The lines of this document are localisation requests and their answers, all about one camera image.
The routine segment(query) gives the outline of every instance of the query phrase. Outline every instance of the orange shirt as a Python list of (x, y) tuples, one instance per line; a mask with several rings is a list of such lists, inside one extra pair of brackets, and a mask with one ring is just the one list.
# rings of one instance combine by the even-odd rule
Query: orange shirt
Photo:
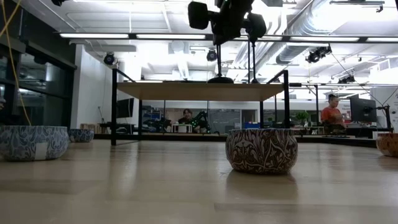
[(322, 121), (328, 121), (331, 124), (338, 124), (342, 122), (340, 110), (337, 108), (327, 107), (323, 109), (321, 114)]

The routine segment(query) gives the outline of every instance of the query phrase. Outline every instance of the brown patterned bowl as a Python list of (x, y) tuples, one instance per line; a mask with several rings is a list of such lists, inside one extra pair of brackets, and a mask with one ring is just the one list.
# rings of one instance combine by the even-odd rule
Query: brown patterned bowl
[(251, 174), (283, 174), (297, 160), (297, 140), (290, 129), (232, 130), (226, 140), (232, 168)]
[(383, 155), (398, 157), (398, 133), (378, 134), (376, 146)]

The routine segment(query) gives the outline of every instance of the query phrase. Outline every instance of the shelf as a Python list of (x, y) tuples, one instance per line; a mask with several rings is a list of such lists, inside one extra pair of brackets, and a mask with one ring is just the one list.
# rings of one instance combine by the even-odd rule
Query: shelf
[(118, 83), (118, 89), (140, 100), (264, 101), (281, 84)]

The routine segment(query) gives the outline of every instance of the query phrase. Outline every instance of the blue and white patterned bowl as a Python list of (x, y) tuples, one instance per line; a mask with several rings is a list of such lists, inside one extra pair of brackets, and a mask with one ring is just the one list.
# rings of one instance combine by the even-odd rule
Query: blue and white patterned bowl
[(297, 140), (291, 129), (231, 130), (226, 157), (232, 168), (251, 174), (283, 174), (295, 165)]
[(65, 153), (68, 145), (67, 127), (0, 127), (0, 155), (8, 161), (57, 159)]
[(94, 138), (92, 129), (71, 129), (69, 130), (69, 139), (71, 142), (90, 142)]

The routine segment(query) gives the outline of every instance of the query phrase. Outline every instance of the monitor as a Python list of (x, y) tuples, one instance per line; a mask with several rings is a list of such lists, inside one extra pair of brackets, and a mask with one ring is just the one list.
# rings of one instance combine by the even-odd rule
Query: monitor
[(350, 98), (351, 121), (377, 122), (376, 102), (359, 98)]
[(116, 117), (130, 118), (132, 117), (132, 108), (134, 106), (134, 98), (119, 100), (116, 103)]

